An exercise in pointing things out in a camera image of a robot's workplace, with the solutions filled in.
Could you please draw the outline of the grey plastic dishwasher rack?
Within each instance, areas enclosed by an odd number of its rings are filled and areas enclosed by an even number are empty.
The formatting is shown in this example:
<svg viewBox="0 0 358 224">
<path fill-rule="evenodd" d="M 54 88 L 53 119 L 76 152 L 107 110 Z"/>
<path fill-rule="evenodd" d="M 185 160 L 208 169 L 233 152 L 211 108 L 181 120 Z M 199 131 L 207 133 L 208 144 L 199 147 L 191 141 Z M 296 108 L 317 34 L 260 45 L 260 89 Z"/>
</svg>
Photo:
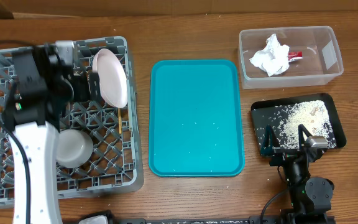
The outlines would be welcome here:
<svg viewBox="0 0 358 224">
<path fill-rule="evenodd" d="M 117 109 L 103 101 L 72 103 L 60 120 L 62 129 L 84 131 L 93 140 L 93 152 L 82 166 L 57 165 L 59 198 L 132 192 L 143 183 L 142 151 L 137 125 L 136 90 L 132 55 L 125 38 L 103 37 L 76 41 L 79 61 L 76 72 L 88 73 L 101 49 L 112 51 L 127 76 L 128 103 L 121 109 L 119 134 Z M 14 205 L 14 157 L 8 135 L 0 127 L 0 209 Z"/>
</svg>

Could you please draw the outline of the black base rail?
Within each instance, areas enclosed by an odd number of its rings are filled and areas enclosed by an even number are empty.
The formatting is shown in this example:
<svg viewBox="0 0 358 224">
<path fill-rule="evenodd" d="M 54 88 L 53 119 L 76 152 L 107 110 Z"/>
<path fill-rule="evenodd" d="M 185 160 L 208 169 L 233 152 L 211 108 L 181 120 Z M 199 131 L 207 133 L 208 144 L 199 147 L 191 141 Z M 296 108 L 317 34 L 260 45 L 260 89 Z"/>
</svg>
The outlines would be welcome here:
<svg viewBox="0 0 358 224">
<path fill-rule="evenodd" d="M 108 224 L 284 224 L 284 223 L 301 223 L 301 224 L 336 224 L 335 218 L 326 215 L 317 215 L 311 217 L 296 217 L 293 220 L 284 218 L 279 215 L 265 215 L 263 219 L 260 215 L 250 216 L 247 218 L 232 219 L 168 219 L 168 220 L 147 220 L 144 218 L 116 218 L 110 210 L 92 213 L 73 223 L 108 223 Z"/>
</svg>

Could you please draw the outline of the teal plastic tray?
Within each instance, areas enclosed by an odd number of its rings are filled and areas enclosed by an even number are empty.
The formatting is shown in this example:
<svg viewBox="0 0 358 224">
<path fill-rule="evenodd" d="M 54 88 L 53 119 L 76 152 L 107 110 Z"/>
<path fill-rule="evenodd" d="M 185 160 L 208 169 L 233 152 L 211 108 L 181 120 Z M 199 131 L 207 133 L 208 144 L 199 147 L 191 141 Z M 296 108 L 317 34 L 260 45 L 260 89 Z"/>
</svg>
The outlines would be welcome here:
<svg viewBox="0 0 358 224">
<path fill-rule="evenodd" d="M 160 177 L 232 177 L 244 168 L 237 68 L 162 60 L 151 70 L 149 167 Z"/>
</svg>

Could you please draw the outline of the clear plastic bin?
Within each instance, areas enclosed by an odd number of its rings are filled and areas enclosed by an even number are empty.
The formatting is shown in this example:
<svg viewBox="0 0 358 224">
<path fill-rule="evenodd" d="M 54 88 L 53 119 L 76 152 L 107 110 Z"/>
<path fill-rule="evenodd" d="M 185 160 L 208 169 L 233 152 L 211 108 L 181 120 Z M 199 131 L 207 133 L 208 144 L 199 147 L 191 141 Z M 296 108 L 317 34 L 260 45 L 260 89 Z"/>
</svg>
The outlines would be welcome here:
<svg viewBox="0 0 358 224">
<path fill-rule="evenodd" d="M 289 46 L 289 52 L 301 52 L 303 58 L 290 62 L 282 74 L 270 77 L 253 66 L 250 59 L 266 46 L 265 41 L 273 34 L 280 44 Z M 329 26 L 242 30 L 238 51 L 243 89 L 325 85 L 344 72 L 341 51 Z"/>
</svg>

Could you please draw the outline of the grey ceramic bowl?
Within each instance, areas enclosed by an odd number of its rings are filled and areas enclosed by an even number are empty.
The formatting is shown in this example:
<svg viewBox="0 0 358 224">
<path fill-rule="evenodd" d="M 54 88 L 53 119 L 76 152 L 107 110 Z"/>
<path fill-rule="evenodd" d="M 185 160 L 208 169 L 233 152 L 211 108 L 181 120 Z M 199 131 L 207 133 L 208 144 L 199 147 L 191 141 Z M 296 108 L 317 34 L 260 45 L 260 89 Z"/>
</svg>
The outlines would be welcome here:
<svg viewBox="0 0 358 224">
<path fill-rule="evenodd" d="M 66 168 L 76 168 L 88 161 L 93 152 L 93 141 L 83 131 L 67 129 L 59 134 L 57 162 Z"/>
</svg>

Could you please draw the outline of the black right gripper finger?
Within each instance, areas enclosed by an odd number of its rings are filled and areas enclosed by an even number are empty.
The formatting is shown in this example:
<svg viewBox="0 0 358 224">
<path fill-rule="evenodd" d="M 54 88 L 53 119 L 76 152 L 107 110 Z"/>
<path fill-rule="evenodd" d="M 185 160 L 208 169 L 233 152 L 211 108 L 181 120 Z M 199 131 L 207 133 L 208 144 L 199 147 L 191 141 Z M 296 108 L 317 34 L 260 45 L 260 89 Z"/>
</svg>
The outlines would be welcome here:
<svg viewBox="0 0 358 224">
<path fill-rule="evenodd" d="M 303 124 L 298 125 L 298 141 L 299 141 L 299 147 L 303 148 L 305 139 L 304 136 L 310 137 L 312 134 L 305 128 Z"/>
<path fill-rule="evenodd" d="M 277 150 L 280 149 L 280 143 L 277 139 L 273 128 L 268 124 L 265 128 L 265 136 L 260 148 L 261 156 L 274 156 L 277 153 Z"/>
</svg>

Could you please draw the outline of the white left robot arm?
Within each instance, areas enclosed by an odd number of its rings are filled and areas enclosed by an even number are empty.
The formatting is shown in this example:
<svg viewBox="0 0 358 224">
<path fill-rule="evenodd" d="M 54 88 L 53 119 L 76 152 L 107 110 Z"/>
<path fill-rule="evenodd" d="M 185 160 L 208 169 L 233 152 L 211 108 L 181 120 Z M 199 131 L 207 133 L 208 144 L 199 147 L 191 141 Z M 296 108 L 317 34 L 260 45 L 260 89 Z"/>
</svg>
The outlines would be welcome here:
<svg viewBox="0 0 358 224">
<path fill-rule="evenodd" d="M 56 157 L 60 117 L 72 102 L 100 100 L 99 78 L 79 61 L 77 45 L 43 46 L 20 40 L 12 53 L 16 73 L 0 127 L 14 156 L 14 223 L 61 223 Z"/>
</svg>

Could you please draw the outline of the white napkin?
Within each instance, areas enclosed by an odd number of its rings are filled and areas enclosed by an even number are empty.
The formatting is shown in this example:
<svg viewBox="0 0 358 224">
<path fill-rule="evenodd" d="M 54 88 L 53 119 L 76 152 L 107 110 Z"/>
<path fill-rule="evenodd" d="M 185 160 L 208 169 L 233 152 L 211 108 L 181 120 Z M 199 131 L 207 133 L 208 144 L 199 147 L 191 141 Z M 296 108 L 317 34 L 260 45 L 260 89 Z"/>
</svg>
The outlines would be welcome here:
<svg viewBox="0 0 358 224">
<path fill-rule="evenodd" d="M 289 69 L 289 49 L 288 45 L 280 44 L 276 34 L 272 34 L 266 40 L 266 46 L 257 51 L 249 61 L 253 66 L 265 71 L 269 77 L 279 75 Z"/>
</svg>

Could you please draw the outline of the white plate with food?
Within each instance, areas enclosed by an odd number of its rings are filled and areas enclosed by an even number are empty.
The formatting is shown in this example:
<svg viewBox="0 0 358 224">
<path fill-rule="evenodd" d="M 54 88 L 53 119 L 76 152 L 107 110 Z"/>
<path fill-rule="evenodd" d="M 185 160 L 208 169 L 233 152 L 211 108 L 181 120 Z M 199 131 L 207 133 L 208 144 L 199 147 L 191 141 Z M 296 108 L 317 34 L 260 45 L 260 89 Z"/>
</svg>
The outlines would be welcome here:
<svg viewBox="0 0 358 224">
<path fill-rule="evenodd" d="M 124 108 L 128 103 L 127 77 L 119 59 L 108 49 L 101 49 L 92 62 L 99 75 L 102 99 L 110 106 Z"/>
</svg>

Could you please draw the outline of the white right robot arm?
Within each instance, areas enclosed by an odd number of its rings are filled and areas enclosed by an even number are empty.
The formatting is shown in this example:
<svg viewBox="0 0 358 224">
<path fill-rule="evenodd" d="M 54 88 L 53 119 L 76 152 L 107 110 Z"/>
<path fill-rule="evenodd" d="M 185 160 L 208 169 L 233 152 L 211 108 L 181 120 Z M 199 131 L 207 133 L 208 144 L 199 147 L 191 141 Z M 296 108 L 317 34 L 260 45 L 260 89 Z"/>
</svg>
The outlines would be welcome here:
<svg viewBox="0 0 358 224">
<path fill-rule="evenodd" d="M 328 149 L 328 141 L 323 136 L 312 135 L 300 124 L 298 142 L 298 149 L 281 147 L 271 125 L 265 128 L 260 155 L 270 158 L 270 166 L 283 169 L 284 175 L 280 178 L 287 187 L 264 205 L 259 222 L 267 223 L 265 212 L 268 206 L 282 195 L 289 194 L 291 208 L 281 211 L 271 222 L 335 224 L 335 218 L 326 214 L 331 209 L 334 184 L 326 178 L 312 177 L 309 172 L 309 165 L 320 159 Z"/>
</svg>

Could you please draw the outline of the red snack wrapper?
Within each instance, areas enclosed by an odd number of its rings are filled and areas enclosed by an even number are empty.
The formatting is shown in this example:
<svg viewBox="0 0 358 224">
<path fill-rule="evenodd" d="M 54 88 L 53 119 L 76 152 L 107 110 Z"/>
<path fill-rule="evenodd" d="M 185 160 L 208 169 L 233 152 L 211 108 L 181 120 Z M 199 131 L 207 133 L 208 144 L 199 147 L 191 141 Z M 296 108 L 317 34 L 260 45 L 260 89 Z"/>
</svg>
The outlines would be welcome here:
<svg viewBox="0 0 358 224">
<path fill-rule="evenodd" d="M 288 53 L 288 61 L 295 62 L 303 58 L 302 52 L 289 52 Z"/>
</svg>

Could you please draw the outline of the black tray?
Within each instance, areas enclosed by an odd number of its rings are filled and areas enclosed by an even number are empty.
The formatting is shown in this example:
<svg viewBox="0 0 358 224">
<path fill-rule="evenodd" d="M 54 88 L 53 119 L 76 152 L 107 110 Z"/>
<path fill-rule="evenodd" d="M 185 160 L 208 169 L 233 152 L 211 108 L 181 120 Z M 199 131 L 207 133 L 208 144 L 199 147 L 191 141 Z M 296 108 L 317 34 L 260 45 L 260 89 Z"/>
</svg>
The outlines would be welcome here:
<svg viewBox="0 0 358 224">
<path fill-rule="evenodd" d="M 259 147 L 268 125 L 284 149 L 299 148 L 300 124 L 312 135 L 323 136 L 330 149 L 342 148 L 347 143 L 334 101 L 327 93 L 258 101 L 251 106 L 251 118 Z"/>
</svg>

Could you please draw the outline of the wooden chopstick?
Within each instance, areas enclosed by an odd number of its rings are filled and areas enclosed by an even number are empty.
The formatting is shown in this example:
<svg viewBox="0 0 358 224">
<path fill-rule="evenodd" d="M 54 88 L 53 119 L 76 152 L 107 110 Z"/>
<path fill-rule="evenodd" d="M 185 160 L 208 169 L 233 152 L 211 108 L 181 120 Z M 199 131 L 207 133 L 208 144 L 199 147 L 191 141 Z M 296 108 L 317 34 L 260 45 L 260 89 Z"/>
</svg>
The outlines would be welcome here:
<svg viewBox="0 0 358 224">
<path fill-rule="evenodd" d="M 117 116 L 118 116 L 118 126 L 119 126 L 119 134 L 122 134 L 122 116 L 121 116 L 121 109 L 117 109 Z"/>
</svg>

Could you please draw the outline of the spilled rice pile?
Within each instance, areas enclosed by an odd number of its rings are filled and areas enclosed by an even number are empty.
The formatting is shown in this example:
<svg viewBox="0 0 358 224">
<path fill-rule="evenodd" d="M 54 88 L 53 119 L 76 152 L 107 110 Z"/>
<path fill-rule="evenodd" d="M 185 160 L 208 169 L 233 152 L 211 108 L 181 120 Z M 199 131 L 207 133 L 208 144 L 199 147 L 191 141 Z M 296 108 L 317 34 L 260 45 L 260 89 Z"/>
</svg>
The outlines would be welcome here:
<svg viewBox="0 0 358 224">
<path fill-rule="evenodd" d="M 328 110 L 321 100 L 254 109 L 252 114 L 256 120 L 254 128 L 259 146 L 263 143 L 266 126 L 270 124 L 281 147 L 298 149 L 298 125 L 303 124 L 312 135 L 323 136 L 328 141 L 328 148 L 337 147 Z"/>
</svg>

